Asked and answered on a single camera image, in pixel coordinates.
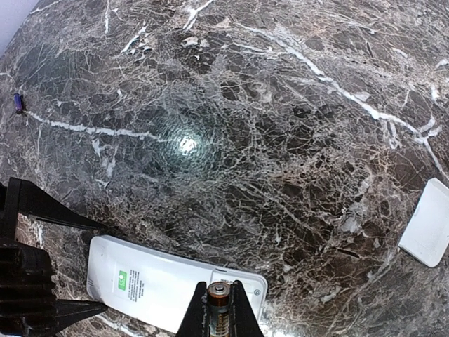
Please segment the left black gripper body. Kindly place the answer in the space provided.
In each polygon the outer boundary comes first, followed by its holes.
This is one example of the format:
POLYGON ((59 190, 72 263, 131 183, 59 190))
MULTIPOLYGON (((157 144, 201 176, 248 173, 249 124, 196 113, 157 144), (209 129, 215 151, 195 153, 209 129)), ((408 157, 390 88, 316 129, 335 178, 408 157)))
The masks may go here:
POLYGON ((1 185, 1 240, 16 241, 21 182, 1 185))

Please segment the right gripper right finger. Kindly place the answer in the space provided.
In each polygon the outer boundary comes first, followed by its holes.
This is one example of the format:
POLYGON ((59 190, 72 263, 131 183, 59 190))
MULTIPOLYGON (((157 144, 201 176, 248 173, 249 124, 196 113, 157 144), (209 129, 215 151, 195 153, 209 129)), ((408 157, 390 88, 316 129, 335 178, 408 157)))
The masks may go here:
POLYGON ((229 335, 231 337, 263 337, 240 281, 232 283, 230 300, 229 335))

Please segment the copper top battery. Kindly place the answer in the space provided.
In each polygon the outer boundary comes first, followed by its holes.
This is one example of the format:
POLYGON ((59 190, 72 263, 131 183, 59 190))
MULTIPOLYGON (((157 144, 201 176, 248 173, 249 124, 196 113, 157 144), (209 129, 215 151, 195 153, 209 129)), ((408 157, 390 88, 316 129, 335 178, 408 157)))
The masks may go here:
POLYGON ((230 284, 213 282, 207 288, 207 301, 210 310, 210 336, 225 337, 229 335, 229 299, 230 284))

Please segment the white remote control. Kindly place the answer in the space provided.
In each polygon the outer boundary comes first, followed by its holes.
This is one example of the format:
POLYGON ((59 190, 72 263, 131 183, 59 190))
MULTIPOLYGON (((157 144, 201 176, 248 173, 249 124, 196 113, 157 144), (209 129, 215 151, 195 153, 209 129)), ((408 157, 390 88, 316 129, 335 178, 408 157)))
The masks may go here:
POLYGON ((109 235, 91 239, 89 296, 132 318, 175 333, 199 282, 242 282, 255 318, 268 290, 259 274, 170 255, 109 235))

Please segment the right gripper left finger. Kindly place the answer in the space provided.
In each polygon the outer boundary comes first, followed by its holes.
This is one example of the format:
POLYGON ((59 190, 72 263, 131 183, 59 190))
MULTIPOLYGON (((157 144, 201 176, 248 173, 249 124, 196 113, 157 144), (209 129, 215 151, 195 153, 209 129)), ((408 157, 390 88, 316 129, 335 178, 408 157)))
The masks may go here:
POLYGON ((210 310, 206 293, 206 283, 199 282, 175 335, 176 337, 210 336, 210 310))

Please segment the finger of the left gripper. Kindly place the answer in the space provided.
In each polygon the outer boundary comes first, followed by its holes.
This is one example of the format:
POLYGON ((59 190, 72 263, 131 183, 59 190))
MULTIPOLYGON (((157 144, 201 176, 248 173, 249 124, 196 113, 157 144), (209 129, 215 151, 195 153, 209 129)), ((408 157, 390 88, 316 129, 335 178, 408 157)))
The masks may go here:
POLYGON ((55 309, 57 325, 52 333, 59 333, 77 322, 106 312, 107 306, 89 300, 56 300, 55 309))
POLYGON ((82 230, 106 228, 105 225, 97 221, 71 211, 31 181, 11 177, 8 182, 21 182, 19 214, 35 217, 43 222, 82 230))

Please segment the white battery cover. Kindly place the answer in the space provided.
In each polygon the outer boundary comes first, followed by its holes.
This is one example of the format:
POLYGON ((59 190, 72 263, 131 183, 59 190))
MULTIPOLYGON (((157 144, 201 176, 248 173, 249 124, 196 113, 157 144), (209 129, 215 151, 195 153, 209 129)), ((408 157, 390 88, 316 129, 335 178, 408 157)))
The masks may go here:
POLYGON ((448 188, 437 178, 424 187, 398 247, 427 267, 436 267, 448 247, 448 188))

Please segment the purple battery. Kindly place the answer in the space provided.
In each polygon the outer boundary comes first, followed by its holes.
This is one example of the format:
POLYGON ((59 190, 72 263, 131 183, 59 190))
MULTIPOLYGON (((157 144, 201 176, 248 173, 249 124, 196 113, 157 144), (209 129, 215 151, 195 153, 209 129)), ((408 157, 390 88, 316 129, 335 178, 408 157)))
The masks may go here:
POLYGON ((22 102, 22 96, 19 93, 15 93, 13 95, 14 103, 15 103, 15 112, 17 114, 22 114, 24 112, 24 105, 22 102))

